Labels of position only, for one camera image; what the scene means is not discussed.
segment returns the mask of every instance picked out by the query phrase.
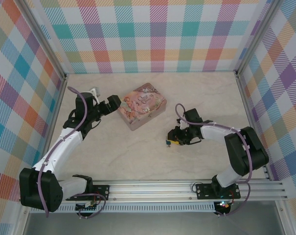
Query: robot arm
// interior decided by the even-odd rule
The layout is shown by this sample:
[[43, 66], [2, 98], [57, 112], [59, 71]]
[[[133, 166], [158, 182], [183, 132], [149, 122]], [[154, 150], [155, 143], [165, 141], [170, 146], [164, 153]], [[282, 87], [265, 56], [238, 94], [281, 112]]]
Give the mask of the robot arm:
[[[22, 205], [43, 209], [37, 185], [38, 175], [43, 164], [45, 164], [45, 167], [43, 168], [41, 177], [41, 190], [49, 212], [56, 211], [62, 200], [76, 194], [94, 193], [92, 191], [91, 177], [74, 175], [71, 179], [61, 182], [58, 182], [58, 177], [70, 154], [84, 140], [88, 132], [94, 128], [92, 124], [95, 121], [99, 123], [102, 116], [117, 110], [121, 101], [118, 96], [111, 95], [108, 97], [109, 103], [106, 104], [104, 101], [99, 102], [99, 92], [97, 88], [81, 93], [81, 95], [87, 104], [87, 116], [82, 125], [65, 139], [65, 136], [71, 133], [74, 128], [80, 124], [85, 114], [83, 100], [80, 96], [77, 96], [75, 101], [76, 108], [71, 111], [68, 120], [64, 123], [63, 130], [56, 143], [32, 169], [24, 168], [21, 171], [20, 191]], [[56, 145], [57, 147], [47, 161], [46, 159], [49, 152]]]
[[[203, 121], [196, 109], [184, 112], [188, 122], [209, 123], [211, 120]], [[229, 187], [235, 184], [243, 176], [249, 173], [249, 161], [245, 147], [239, 136], [232, 130], [226, 130], [218, 126], [189, 125], [178, 119], [179, 126], [168, 133], [167, 143], [178, 145], [190, 145], [194, 138], [217, 141], [225, 144], [228, 151], [230, 166], [222, 173], [212, 178], [212, 189], [216, 197], [220, 197]], [[252, 169], [256, 170], [269, 162], [269, 157], [259, 140], [256, 132], [251, 127], [236, 129], [245, 138], [252, 160]]]

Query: white object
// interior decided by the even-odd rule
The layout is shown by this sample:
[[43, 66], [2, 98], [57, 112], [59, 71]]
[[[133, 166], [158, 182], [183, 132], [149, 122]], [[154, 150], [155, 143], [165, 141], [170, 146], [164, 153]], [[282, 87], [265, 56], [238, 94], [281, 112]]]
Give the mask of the white object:
[[226, 170], [216, 176], [218, 183], [221, 187], [226, 188], [232, 185], [234, 182], [240, 180], [241, 175], [238, 175], [234, 169], [229, 165]]
[[217, 126], [203, 126], [201, 127], [201, 134], [204, 139], [206, 140], [213, 140], [221, 144], [225, 144], [224, 137], [234, 133], [231, 130], [225, 130], [223, 128], [217, 127]]
[[68, 199], [76, 194], [85, 192], [87, 181], [83, 178], [72, 177], [69, 180], [60, 182], [63, 191], [63, 200]]
[[184, 122], [183, 120], [180, 120], [180, 128], [181, 130], [189, 127], [189, 124], [187, 122]]
[[92, 87], [91, 90], [88, 91], [88, 92], [91, 93], [94, 96], [95, 100], [97, 101], [97, 104], [99, 104], [100, 103], [100, 101], [98, 99], [98, 97], [100, 96], [99, 88], [98, 87]]
[[[68, 133], [70, 133], [72, 130], [73, 128], [63, 129], [61, 132], [61, 135], [59, 136], [59, 138], [57, 139], [54, 145], [56, 145], [56, 143], [59, 140], [63, 140], [64, 137]], [[81, 132], [75, 131], [66, 140], [60, 143], [59, 146], [54, 150], [49, 160], [47, 161], [43, 172], [47, 172], [48, 170], [50, 170], [51, 173], [53, 173], [55, 177], [58, 179], [58, 176], [61, 172], [61, 168], [63, 167], [65, 162], [68, 160], [68, 157], [76, 148], [76, 146], [78, 146], [82, 141], [83, 141], [83, 136], [81, 135]], [[49, 151], [45, 154], [45, 156], [33, 166], [36, 171], [40, 171], [42, 164], [46, 162], [46, 157], [48, 156], [53, 146], [49, 149]]]

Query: pink tin box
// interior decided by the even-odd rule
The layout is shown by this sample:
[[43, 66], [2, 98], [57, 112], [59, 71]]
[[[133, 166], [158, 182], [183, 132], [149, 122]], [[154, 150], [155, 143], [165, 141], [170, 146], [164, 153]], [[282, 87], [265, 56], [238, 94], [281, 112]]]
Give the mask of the pink tin box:
[[128, 93], [122, 99], [118, 113], [134, 131], [149, 120], [163, 113], [166, 99], [150, 83]]

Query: black mounting bracket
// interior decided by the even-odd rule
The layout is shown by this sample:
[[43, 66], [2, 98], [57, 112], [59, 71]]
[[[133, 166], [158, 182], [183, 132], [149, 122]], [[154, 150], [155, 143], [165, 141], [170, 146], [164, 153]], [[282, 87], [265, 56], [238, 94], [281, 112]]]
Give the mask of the black mounting bracket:
[[[97, 193], [101, 194], [105, 197], [106, 200], [109, 199], [110, 194], [110, 185], [93, 185], [92, 189], [89, 190], [88, 193]], [[66, 199], [67, 201], [99, 201], [100, 197], [94, 197], [94, 196], [82, 196], [82, 197], [71, 197], [69, 199]]]
[[196, 184], [197, 199], [239, 199], [240, 191], [237, 184], [232, 184], [227, 187], [227, 190], [220, 192], [220, 197], [216, 196], [212, 184]]

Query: plaid wallpaper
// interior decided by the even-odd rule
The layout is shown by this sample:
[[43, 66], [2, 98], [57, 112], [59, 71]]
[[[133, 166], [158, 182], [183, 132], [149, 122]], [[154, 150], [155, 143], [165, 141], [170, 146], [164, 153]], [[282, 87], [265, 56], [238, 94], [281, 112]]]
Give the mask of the plaid wallpaper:
[[232, 71], [266, 0], [27, 2], [66, 71], [87, 73]]
[[296, 0], [283, 2], [241, 78], [274, 178], [285, 183], [296, 221]]
[[41, 155], [60, 84], [13, 0], [0, 0], [0, 235], [14, 227], [19, 172]]
[[259, 29], [259, 27], [260, 27], [260, 25], [261, 25], [262, 20], [263, 20], [264, 17], [266, 16], [266, 13], [267, 13], [267, 11], [268, 11], [268, 9], [269, 9], [269, 7], [270, 7], [272, 1], [273, 1], [273, 0], [267, 0], [267, 1], [266, 1], [266, 4], [264, 5], [264, 7], [263, 7], [263, 9], [262, 9], [262, 12], [261, 12], [259, 18], [257, 19], [257, 21], [256, 21], [256, 23], [255, 23], [255, 25], [254, 25], [254, 27], [253, 27], [253, 30], [251, 31], [251, 34], [250, 34], [249, 37], [248, 37], [248, 40], [247, 40], [247, 42], [246, 42], [246, 44], [245, 44], [245, 47], [244, 47], [244, 49], [242, 50], [242, 52], [241, 52], [241, 54], [240, 54], [239, 60], [237, 61], [237, 64], [236, 64], [236, 66], [235, 66], [235, 69], [236, 69], [236, 70], [239, 68], [239, 66], [240, 66], [240, 64], [241, 64], [241, 62], [242, 62], [242, 59], [244, 58], [244, 56], [245, 56], [245, 54], [246, 54], [248, 48], [250, 47], [250, 45], [251, 45], [251, 43], [252, 43], [252, 41], [253, 41], [253, 39], [254, 39], [254, 36], [256, 35], [256, 32], [258, 31], [258, 29]]

